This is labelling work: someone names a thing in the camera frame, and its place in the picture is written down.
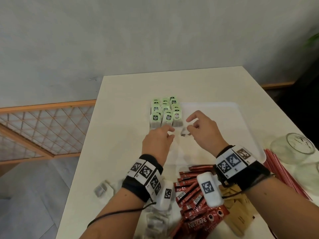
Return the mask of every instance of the forearm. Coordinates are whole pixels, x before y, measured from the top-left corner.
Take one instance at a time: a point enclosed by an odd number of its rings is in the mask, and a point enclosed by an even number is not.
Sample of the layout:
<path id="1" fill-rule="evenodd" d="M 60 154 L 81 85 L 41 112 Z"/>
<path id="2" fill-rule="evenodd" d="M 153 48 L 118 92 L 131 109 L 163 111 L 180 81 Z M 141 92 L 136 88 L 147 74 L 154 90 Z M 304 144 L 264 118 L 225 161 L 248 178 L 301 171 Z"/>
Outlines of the forearm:
<path id="1" fill-rule="evenodd" d="M 245 192 L 275 235 L 318 238 L 319 207 L 274 177 Z"/>
<path id="2" fill-rule="evenodd" d="M 119 210 L 142 208 L 144 204 L 145 203 L 131 191 L 121 188 L 97 217 Z M 90 225 L 80 239 L 133 238 L 140 214 L 140 211 L 129 212 L 102 218 Z"/>

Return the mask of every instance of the gray wall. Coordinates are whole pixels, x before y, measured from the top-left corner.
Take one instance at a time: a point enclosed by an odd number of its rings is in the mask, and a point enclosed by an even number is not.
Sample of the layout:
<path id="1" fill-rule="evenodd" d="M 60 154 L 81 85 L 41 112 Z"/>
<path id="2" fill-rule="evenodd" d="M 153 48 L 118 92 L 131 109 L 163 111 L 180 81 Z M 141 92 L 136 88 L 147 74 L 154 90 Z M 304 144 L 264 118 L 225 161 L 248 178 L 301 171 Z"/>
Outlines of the gray wall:
<path id="1" fill-rule="evenodd" d="M 0 107 L 95 99 L 103 75 L 243 65 L 294 80 L 318 25 L 319 0 L 0 0 Z"/>

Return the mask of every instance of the white table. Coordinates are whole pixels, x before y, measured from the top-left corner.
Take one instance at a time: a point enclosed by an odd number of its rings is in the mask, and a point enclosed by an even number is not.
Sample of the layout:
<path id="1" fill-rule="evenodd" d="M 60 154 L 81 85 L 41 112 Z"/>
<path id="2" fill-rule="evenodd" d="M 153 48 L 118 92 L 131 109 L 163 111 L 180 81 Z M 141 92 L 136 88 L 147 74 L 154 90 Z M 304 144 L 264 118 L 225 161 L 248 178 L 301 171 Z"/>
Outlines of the white table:
<path id="1" fill-rule="evenodd" d="M 175 95 L 182 102 L 236 102 L 264 148 L 289 132 L 301 133 L 243 67 L 182 70 L 105 76 L 66 202 L 56 239 L 79 238 L 103 205 L 93 193 L 102 181 L 125 176 L 141 154 L 149 131 L 153 97 Z M 317 153 L 309 157 L 315 160 Z M 293 166 L 286 166 L 293 171 Z M 176 180 L 174 166 L 163 175 Z M 319 197 L 311 196 L 319 205 Z M 137 232 L 144 231 L 143 214 Z M 222 222 L 212 238 L 237 238 Z M 263 219 L 256 217 L 245 238 L 273 238 Z"/>

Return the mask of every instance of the hand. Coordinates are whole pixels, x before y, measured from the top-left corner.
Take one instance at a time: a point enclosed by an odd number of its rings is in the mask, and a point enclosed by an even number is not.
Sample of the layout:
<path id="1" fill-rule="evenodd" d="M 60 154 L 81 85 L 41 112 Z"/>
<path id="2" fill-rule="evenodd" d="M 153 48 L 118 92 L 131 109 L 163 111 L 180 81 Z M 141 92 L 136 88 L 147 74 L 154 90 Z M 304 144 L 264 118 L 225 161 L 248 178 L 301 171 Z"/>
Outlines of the hand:
<path id="1" fill-rule="evenodd" d="M 150 130 L 142 143 L 142 154 L 152 155 L 162 167 L 175 137 L 175 135 L 169 135 L 168 131 L 173 132 L 175 129 L 164 125 L 161 128 Z"/>
<path id="2" fill-rule="evenodd" d="M 215 121 L 211 120 L 201 111 L 194 112 L 186 121 L 191 122 L 195 118 L 198 118 L 198 120 L 193 125 L 189 125 L 187 130 L 193 135 L 201 148 L 216 157 L 229 144 L 221 136 Z"/>

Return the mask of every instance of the red and white straw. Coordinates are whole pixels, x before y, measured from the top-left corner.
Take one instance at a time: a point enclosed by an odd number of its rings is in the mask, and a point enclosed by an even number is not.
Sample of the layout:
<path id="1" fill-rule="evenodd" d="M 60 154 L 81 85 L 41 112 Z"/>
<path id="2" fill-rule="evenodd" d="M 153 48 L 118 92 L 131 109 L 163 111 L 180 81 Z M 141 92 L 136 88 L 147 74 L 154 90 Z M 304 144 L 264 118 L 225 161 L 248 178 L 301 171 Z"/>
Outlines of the red and white straw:
<path id="1" fill-rule="evenodd" d="M 274 154 L 269 149 L 265 149 L 264 151 L 267 156 L 267 159 L 264 163 L 265 167 L 268 168 L 271 172 L 273 172 L 281 182 L 293 188 L 298 194 L 302 195 L 306 199 L 311 200 L 311 198 L 304 191 L 304 189 L 298 184 L 298 182 L 291 176 L 291 174 L 280 163 L 277 155 Z"/>

